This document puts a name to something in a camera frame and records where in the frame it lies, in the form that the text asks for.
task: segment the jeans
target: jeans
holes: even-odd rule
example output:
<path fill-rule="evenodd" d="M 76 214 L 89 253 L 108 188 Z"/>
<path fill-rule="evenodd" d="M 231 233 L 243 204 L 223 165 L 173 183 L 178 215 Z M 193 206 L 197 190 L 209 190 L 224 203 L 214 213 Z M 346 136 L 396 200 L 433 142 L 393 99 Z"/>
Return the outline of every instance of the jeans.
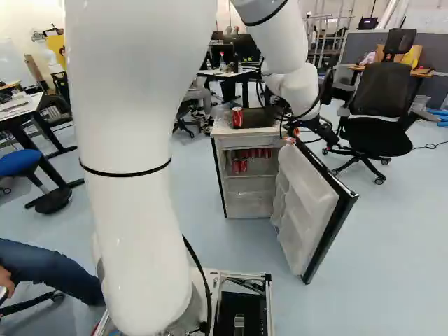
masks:
<path fill-rule="evenodd" d="M 0 238 L 0 265 L 11 281 L 44 283 L 87 305 L 103 305 L 101 284 L 77 262 L 63 254 Z"/>
<path fill-rule="evenodd" d="M 211 93 L 205 87 L 189 89 L 183 100 L 197 99 L 204 100 L 204 112 L 210 116 L 211 113 Z"/>

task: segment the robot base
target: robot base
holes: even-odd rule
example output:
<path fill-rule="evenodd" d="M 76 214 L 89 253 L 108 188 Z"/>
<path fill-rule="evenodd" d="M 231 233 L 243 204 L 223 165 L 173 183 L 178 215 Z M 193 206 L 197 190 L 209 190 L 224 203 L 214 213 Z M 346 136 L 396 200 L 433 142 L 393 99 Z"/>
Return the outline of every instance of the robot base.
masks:
<path fill-rule="evenodd" d="M 210 335 L 275 335 L 271 307 L 271 274 L 238 274 L 217 269 L 204 269 L 204 273 L 211 291 L 212 324 Z M 198 288 L 201 288 L 198 281 L 199 277 L 193 276 L 193 282 Z M 106 311 L 93 336 L 109 335 L 118 336 L 122 334 L 116 331 L 109 313 Z M 199 336 L 203 334 L 196 332 L 191 335 Z"/>

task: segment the person's hand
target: person's hand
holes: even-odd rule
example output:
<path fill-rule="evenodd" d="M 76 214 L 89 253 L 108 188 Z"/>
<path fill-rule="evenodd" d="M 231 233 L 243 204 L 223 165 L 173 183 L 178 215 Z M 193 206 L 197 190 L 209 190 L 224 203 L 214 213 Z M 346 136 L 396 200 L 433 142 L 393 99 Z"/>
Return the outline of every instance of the person's hand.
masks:
<path fill-rule="evenodd" d="M 4 269 L 2 266 L 0 266 L 0 286 L 7 287 L 8 299 L 11 299 L 14 294 L 15 285 L 11 281 L 11 273 L 7 269 Z"/>

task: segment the person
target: person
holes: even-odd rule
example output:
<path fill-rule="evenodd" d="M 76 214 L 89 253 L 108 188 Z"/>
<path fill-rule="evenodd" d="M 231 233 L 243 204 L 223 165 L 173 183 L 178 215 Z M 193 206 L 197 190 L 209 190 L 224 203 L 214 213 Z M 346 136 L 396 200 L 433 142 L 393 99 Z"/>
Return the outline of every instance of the person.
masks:
<path fill-rule="evenodd" d="M 77 262 L 65 255 L 0 238 L 0 286 L 8 297 L 23 281 L 44 283 L 89 306 L 104 305 L 101 284 Z"/>
<path fill-rule="evenodd" d="M 211 93 L 204 87 L 204 84 L 200 85 L 199 78 L 195 79 L 183 100 L 197 99 L 204 102 L 204 112 L 194 111 L 191 113 L 191 117 L 200 121 L 199 128 L 203 133 L 210 134 L 211 126 L 214 123 L 214 119 L 211 117 Z"/>

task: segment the blue chair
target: blue chair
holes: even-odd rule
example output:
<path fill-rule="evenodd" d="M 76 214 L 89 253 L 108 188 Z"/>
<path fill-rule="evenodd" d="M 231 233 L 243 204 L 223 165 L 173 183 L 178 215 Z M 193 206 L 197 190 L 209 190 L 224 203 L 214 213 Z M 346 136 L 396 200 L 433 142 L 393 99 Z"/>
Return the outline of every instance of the blue chair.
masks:
<path fill-rule="evenodd" d="M 68 204 L 71 190 L 69 188 L 60 188 L 50 192 L 43 185 L 34 173 L 42 157 L 42 153 L 34 149 L 23 149 L 9 153 L 0 158 L 0 178 L 27 177 L 44 194 L 35 203 L 35 210 L 41 214 L 52 214 Z"/>

